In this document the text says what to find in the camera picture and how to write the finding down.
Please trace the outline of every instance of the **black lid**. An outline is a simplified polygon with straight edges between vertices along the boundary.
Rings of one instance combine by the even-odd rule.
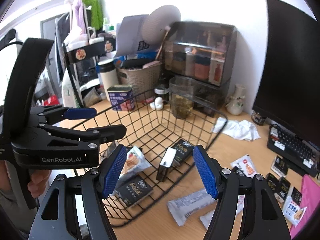
[[[209,57],[201,56],[201,55],[196,55],[196,60],[195,62],[197,64],[209,66],[210,65],[211,59]]]
[[[109,72],[116,69],[115,65],[113,64],[113,59],[101,61],[98,63],[98,65],[101,73]]]
[[[176,61],[185,61],[186,60],[186,53],[185,52],[174,52],[173,59]]]

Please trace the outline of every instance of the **white tissue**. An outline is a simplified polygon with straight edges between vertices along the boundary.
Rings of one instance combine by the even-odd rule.
[[[219,117],[217,123],[214,127],[212,127],[211,131],[214,133],[220,131],[225,121],[226,119]],[[222,133],[227,134],[237,140],[252,141],[260,138],[256,126],[247,120],[243,120],[241,122],[228,121]]]

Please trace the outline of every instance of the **black wire basket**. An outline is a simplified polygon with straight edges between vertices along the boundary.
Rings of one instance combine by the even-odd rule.
[[[133,98],[138,96],[141,98],[143,96],[147,101],[146,95],[150,95],[152,91],[145,91],[135,95]],[[188,117],[179,119],[173,115],[177,107],[173,103],[166,102],[167,104],[164,104],[162,110],[156,111],[152,110],[149,105],[135,102],[135,108],[132,111],[117,111],[113,110],[114,106],[111,106],[98,113],[96,117],[87,119],[72,127],[72,129],[76,130],[86,130],[100,126],[123,124],[127,127],[127,134],[123,139],[118,140],[118,143],[128,147],[137,146],[142,148],[146,160],[151,164],[151,167],[139,173],[153,188],[151,195],[132,207],[123,205],[116,195],[109,196],[106,200],[103,200],[112,227],[127,225],[138,218],[165,196],[195,166],[193,158],[190,156],[179,167],[173,167],[169,171],[165,182],[156,180],[157,169],[168,147],[172,147],[179,139],[183,139],[194,146],[201,144],[205,150],[208,150],[223,130],[227,121],[218,133],[211,132],[219,115],[227,120],[223,113],[210,107],[210,104],[197,100],[197,98],[192,98],[192,101],[214,110],[217,113],[216,116],[212,118],[196,110],[187,109]],[[106,151],[110,144],[101,145],[100,155]],[[88,170],[78,169],[75,170],[75,173],[76,175],[83,175]]]

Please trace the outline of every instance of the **white snack bar wrapper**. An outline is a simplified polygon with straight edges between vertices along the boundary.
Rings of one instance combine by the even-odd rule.
[[[168,201],[167,206],[174,220],[181,227],[191,214],[215,201],[217,200],[212,198],[205,189],[201,189],[185,197]]]
[[[132,178],[139,172],[151,167],[151,164],[146,160],[142,151],[139,150],[137,146],[134,146],[127,153],[127,160],[124,163],[124,167],[119,176],[118,182],[116,184],[116,189],[121,186],[125,181]]]
[[[244,206],[244,195],[239,195],[236,216],[243,210],[243,206]],[[200,217],[200,220],[206,229],[208,229],[210,225],[214,211],[215,209]]]
[[[306,209],[307,207],[299,207],[298,204],[292,200],[291,196],[287,196],[282,207],[282,213],[284,217],[296,227],[306,212]]]
[[[253,178],[253,176],[257,174],[257,170],[249,155],[242,156],[241,158],[230,163],[230,165],[232,168],[237,166],[247,177]]]

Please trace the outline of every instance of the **black snack box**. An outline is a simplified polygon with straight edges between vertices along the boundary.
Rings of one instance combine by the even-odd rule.
[[[285,160],[277,156],[271,165],[271,169],[279,176],[285,177],[288,174],[289,165]]]
[[[172,148],[177,150],[173,165],[180,166],[192,154],[194,146],[191,143],[180,139],[172,146]]]
[[[237,166],[234,166],[231,171],[240,176],[245,176],[243,170],[239,169]]]
[[[301,200],[302,200],[302,194],[300,191],[298,191],[294,186],[290,187],[289,195],[291,196],[292,200],[300,206]]]
[[[280,178],[278,187],[276,188],[276,192],[275,192],[275,197],[280,203],[283,203],[287,198],[290,185],[291,185],[290,182],[287,181],[284,177]]]
[[[269,187],[271,188],[272,193],[275,193],[276,189],[279,185],[279,180],[272,173],[268,173],[266,181],[267,181]]]
[[[151,192],[152,187],[139,175],[128,180],[116,189],[116,194],[119,196],[120,202],[127,207],[137,204],[143,198],[150,195]]]

